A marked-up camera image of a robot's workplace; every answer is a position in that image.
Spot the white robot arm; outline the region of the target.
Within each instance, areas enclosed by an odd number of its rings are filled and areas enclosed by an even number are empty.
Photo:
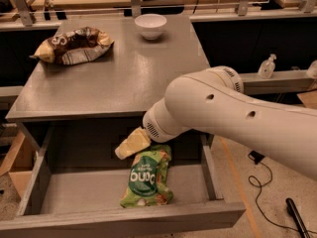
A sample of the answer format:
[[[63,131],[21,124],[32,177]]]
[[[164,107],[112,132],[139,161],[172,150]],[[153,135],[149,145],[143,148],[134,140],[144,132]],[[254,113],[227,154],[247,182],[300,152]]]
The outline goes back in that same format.
[[[317,110],[247,96],[240,76],[227,66],[173,80],[115,154],[123,160],[191,129],[233,140],[317,179]]]

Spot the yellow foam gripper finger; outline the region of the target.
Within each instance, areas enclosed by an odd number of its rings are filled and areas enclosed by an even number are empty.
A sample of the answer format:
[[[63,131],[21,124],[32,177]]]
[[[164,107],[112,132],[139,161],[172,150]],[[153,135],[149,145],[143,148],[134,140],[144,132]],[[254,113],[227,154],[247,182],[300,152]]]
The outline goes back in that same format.
[[[147,148],[150,144],[151,139],[146,130],[139,127],[115,149],[115,154],[120,160],[124,160]]]

